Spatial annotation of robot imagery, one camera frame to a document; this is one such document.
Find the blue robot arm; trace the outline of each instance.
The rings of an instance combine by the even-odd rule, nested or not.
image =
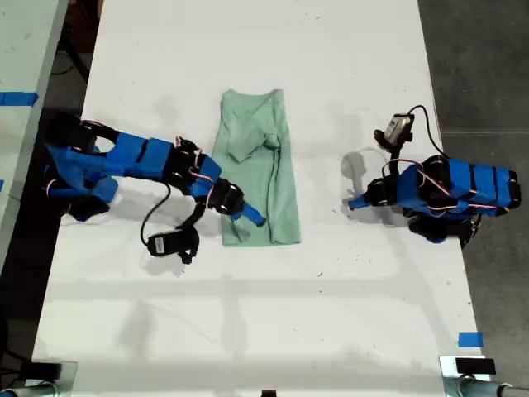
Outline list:
[[[419,105],[427,117],[426,109]],[[410,229],[432,242],[458,236],[464,246],[476,233],[482,215],[500,216],[520,206],[522,198],[517,174],[490,165],[473,165],[453,160],[441,151],[422,163],[412,161],[398,172],[400,150],[412,140],[412,109],[393,116],[386,132],[374,133],[379,145],[391,154],[389,175],[373,180],[367,191],[349,202],[351,210],[368,206],[398,205],[407,217],[414,217]]]
[[[95,145],[98,136],[114,143],[107,153]],[[190,263],[197,253],[198,233],[194,224],[206,208],[237,220],[247,217],[257,227],[266,219],[244,200],[238,186],[221,178],[221,167],[191,141],[178,137],[176,144],[145,139],[116,131],[98,122],[81,122],[62,113],[45,139],[50,154],[45,168],[43,189],[46,195],[62,200],[67,212],[79,221],[109,209],[117,191],[113,177],[149,179],[165,184],[168,194],[145,217],[141,240],[153,256],[178,253]],[[146,240],[143,227],[148,217],[170,196],[170,187],[194,198],[193,213],[172,232]]]

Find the table surface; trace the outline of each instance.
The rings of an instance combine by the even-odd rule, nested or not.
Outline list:
[[[68,0],[0,2],[0,92],[38,93],[33,107],[0,106],[0,271],[11,241]]]
[[[109,213],[63,219],[34,358],[78,361],[75,395],[444,395],[438,357],[480,354],[457,347],[459,243],[341,205],[380,176],[394,113],[423,103],[438,137],[416,1],[106,2],[84,118],[210,151],[229,88],[284,89],[303,242],[226,248],[208,213],[183,272],[139,239],[164,186],[120,179]],[[435,154],[425,125],[403,157]],[[146,232],[191,209],[174,192]]]

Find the floor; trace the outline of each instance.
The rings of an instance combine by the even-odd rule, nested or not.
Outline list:
[[[529,2],[420,0],[446,153],[515,170],[529,197]],[[485,219],[463,251],[484,352],[529,387],[529,208]]]
[[[516,170],[522,196],[529,197],[529,2],[419,0],[419,4],[447,154]],[[90,63],[91,55],[83,58]],[[54,71],[68,67],[68,58],[58,55]],[[41,125],[57,108],[82,109],[84,90],[76,70],[52,76]],[[31,167],[38,170],[40,160],[36,151]],[[30,203],[39,193],[28,182],[22,202]],[[525,261],[529,245],[524,243],[528,218],[529,209],[522,205],[515,214],[486,219],[464,251],[484,352],[495,359],[498,380],[525,387],[529,387]],[[31,356],[57,228],[53,208],[42,211],[22,205],[0,278],[10,348],[24,356]],[[34,247],[39,239],[37,255]]]

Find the green shirt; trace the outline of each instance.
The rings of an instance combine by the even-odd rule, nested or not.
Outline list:
[[[245,95],[234,90],[222,95],[221,125],[212,157],[222,177],[237,184],[245,201],[267,222],[256,227],[246,218],[222,217],[225,246],[271,246],[301,241],[290,132],[283,90]]]

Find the gray floor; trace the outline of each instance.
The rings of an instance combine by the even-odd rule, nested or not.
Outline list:
[[[447,154],[517,171],[522,196],[529,197],[529,1],[419,3]],[[56,69],[64,62],[57,60]],[[80,109],[83,96],[84,82],[73,70],[52,78],[46,106]],[[496,360],[499,380],[526,387],[528,217],[522,205],[505,217],[486,219],[464,252],[485,354]]]

